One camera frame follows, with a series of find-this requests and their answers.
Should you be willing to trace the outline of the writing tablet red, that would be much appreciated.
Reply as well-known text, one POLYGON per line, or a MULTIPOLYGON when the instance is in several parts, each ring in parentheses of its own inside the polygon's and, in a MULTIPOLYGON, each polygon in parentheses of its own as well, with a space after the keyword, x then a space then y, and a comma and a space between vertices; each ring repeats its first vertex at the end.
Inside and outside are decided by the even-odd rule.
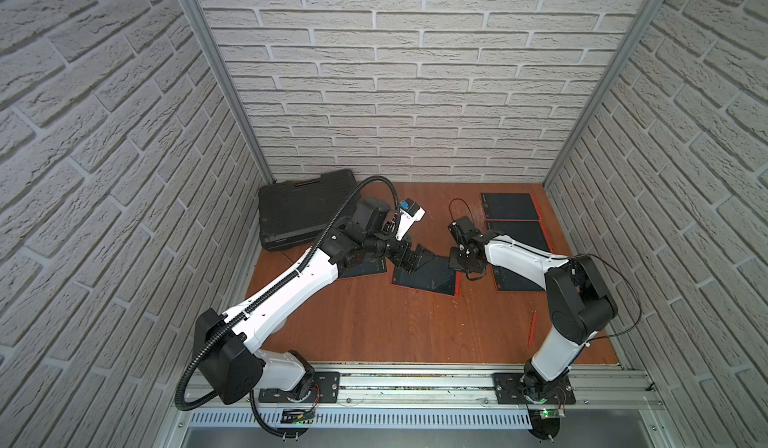
POLYGON ((449 258, 446 256, 436 256, 414 272, 396 268, 392 284, 452 297, 459 292, 457 272, 449 266, 449 258))
POLYGON ((357 278, 369 275, 376 275, 387 272, 386 261, 384 259, 372 259, 361 264, 339 272, 339 278, 357 278))

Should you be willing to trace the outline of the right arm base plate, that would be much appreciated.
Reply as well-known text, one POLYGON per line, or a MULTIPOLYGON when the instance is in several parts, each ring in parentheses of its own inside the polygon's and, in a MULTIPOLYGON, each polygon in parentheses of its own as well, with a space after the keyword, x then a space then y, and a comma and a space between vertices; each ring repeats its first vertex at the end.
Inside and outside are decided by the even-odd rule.
POLYGON ((573 405, 574 388, 567 374, 542 381, 535 372, 501 372, 492 375, 497 403, 527 405, 573 405))

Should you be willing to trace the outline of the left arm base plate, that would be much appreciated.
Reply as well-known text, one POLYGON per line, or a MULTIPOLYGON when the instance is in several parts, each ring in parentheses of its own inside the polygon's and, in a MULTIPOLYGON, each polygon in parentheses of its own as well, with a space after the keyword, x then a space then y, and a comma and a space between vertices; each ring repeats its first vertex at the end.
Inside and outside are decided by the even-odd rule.
POLYGON ((288 391, 278 388, 261 389, 259 403, 335 403, 338 398, 340 373, 314 371, 305 374, 299 383, 288 391))

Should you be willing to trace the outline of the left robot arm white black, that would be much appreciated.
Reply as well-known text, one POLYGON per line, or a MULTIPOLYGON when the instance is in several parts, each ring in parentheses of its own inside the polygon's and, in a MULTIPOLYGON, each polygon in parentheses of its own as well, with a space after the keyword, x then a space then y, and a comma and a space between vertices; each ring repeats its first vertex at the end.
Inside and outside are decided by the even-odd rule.
POLYGON ((378 198, 358 200, 352 215, 335 220, 280 277, 223 313, 209 309, 201 314, 191 365, 212 391, 189 401, 188 381, 182 379, 177 407, 195 409, 214 398, 229 405, 262 389, 280 390, 293 401, 305 400, 314 386, 312 365, 294 350, 277 353, 262 345, 305 301, 363 262, 388 259, 413 272, 433 259, 433 253, 413 244, 408 234, 422 220, 424 209, 407 198, 398 204, 398 220, 389 219, 389 212, 389 204, 378 198))

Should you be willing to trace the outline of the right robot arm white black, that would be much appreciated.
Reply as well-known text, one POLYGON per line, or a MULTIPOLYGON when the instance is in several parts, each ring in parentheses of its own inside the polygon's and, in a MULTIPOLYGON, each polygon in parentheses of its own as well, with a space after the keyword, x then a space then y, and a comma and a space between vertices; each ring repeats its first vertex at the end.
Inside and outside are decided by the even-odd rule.
POLYGON ((595 259, 557 255, 493 230, 482 232, 467 216, 448 229, 456 242, 449 255, 451 269, 469 275, 489 265, 502 267, 546 292, 552 328, 519 381, 532 400, 542 399, 618 312, 595 259))

